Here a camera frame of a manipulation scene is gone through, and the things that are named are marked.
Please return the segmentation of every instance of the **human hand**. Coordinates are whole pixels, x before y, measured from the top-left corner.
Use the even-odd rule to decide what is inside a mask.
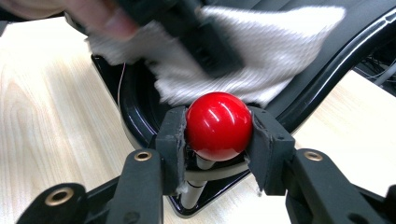
[[[113,0],[0,0],[0,5],[29,20],[65,10],[85,27],[117,39],[129,39],[137,29]]]

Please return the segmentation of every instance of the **fingernail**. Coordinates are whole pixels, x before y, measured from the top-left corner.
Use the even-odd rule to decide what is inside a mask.
[[[121,40],[129,40],[134,36],[137,25],[128,18],[126,13],[118,8],[113,17],[107,21],[105,32]]]

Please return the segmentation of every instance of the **white cloth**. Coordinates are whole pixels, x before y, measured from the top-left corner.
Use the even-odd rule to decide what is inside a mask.
[[[230,38],[245,67],[225,77],[208,77],[182,45],[161,25],[141,27],[127,42],[100,35],[88,40],[92,53],[110,64],[134,63],[140,58],[155,74],[161,101],[185,105],[212,91],[226,91],[246,103],[265,107],[317,57],[323,41],[344,18],[340,7],[302,7],[288,12],[260,12],[204,7]]]

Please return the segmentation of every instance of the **light wood surface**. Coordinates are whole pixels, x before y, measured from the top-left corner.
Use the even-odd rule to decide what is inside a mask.
[[[84,39],[63,18],[14,23],[0,37],[0,223],[53,185],[103,184],[133,150]],[[385,195],[396,184],[395,114],[392,96],[350,73],[294,137]],[[284,201],[260,197],[250,175],[190,219],[165,201],[164,222],[290,223]]]

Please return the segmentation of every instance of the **red ball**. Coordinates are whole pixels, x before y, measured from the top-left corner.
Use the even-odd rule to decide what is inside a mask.
[[[186,114],[186,137],[191,148],[209,161],[227,161],[248,146],[252,119],[247,106],[225,92],[206,94]]]

